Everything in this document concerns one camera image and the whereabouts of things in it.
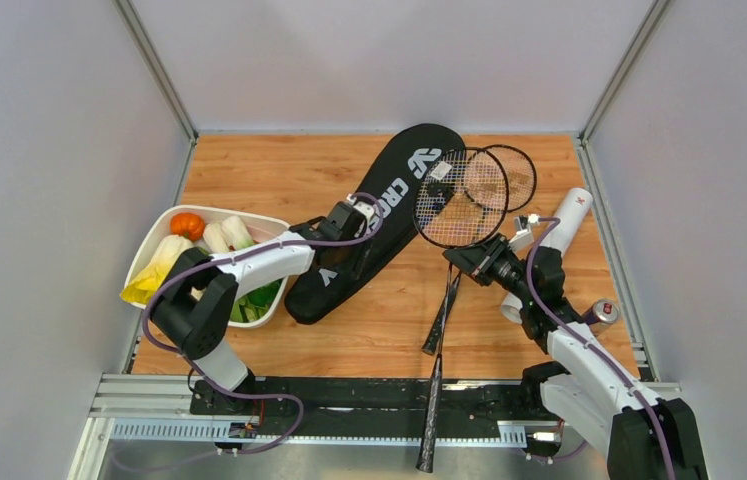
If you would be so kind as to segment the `badminton racket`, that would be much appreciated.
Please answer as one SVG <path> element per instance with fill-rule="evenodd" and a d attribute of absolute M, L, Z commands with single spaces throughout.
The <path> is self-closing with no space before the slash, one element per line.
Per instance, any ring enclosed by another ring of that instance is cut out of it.
<path fill-rule="evenodd" d="M 533 161 L 515 147 L 451 150 L 422 176 L 414 223 L 424 240 L 444 249 L 480 244 L 531 201 L 536 186 Z"/>
<path fill-rule="evenodd" d="M 444 249 L 472 247 L 493 236 L 509 205 L 507 174 L 485 148 L 463 148 L 443 154 L 427 170 L 415 197 L 414 223 L 423 239 Z M 416 469 L 434 468 L 437 418 L 443 386 L 443 343 L 460 276 L 449 267 L 439 314 L 424 351 L 435 356 L 429 379 L 428 405 Z"/>

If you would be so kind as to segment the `black racket bag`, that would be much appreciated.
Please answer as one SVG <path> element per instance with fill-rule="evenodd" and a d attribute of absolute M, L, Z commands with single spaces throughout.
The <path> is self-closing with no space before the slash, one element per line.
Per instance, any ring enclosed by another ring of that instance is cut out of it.
<path fill-rule="evenodd" d="M 416 193 L 428 168 L 444 153 L 465 147 L 461 135 L 433 123 L 409 127 L 385 145 L 356 188 L 378 200 L 372 219 L 378 233 L 351 248 L 350 257 L 300 275 L 285 296 L 285 308 L 299 324 L 312 325 L 366 286 L 417 235 Z"/>

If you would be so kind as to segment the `white shuttlecock tube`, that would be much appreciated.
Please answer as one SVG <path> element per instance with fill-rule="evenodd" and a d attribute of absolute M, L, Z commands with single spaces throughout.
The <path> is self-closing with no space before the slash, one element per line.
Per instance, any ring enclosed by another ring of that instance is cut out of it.
<path fill-rule="evenodd" d="M 593 196 L 588 190 L 579 187 L 570 189 L 554 214 L 560 223 L 543 240 L 540 240 L 538 245 L 554 248 L 564 255 L 592 204 Z M 521 300 L 514 294 L 508 293 L 500 306 L 500 312 L 507 320 L 520 324 L 521 308 Z"/>

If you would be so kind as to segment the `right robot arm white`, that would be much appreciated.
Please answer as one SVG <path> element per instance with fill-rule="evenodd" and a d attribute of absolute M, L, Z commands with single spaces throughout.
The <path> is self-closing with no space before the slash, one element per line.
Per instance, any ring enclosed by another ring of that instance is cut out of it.
<path fill-rule="evenodd" d="M 476 283 L 496 283 L 519 300 L 516 315 L 527 337 L 550 356 L 523 373 L 519 402 L 527 415 L 563 419 L 604 455 L 612 479 L 707 478 L 691 407 L 630 374 L 565 297 L 562 261 L 569 245 L 544 234 L 520 259 L 498 235 L 443 255 Z"/>

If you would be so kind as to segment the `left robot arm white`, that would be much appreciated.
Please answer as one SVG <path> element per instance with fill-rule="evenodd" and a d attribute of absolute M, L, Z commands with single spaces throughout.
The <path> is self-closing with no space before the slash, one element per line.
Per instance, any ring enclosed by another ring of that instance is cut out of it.
<path fill-rule="evenodd" d="M 377 234 L 381 216 L 376 198 L 358 192 L 324 219 L 255 246 L 213 255 L 191 248 L 146 302 L 141 321 L 172 341 L 173 351 L 216 390 L 227 412 L 242 414 L 253 405 L 255 388 L 225 340 L 235 302 L 274 281 L 349 260 Z"/>

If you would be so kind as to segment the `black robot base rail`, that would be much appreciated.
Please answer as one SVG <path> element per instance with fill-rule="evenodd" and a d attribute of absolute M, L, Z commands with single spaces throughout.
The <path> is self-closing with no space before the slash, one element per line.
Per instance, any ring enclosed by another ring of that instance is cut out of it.
<path fill-rule="evenodd" d="M 424 379 L 257 377 L 245 383 L 244 390 L 250 399 L 231 399 L 198 380 L 189 411 L 261 420 L 265 435 L 281 434 L 299 419 L 295 437 L 417 439 L 430 388 Z M 497 438 L 503 421 L 552 429 L 559 419 L 530 400 L 518 382 L 444 381 L 439 439 Z"/>

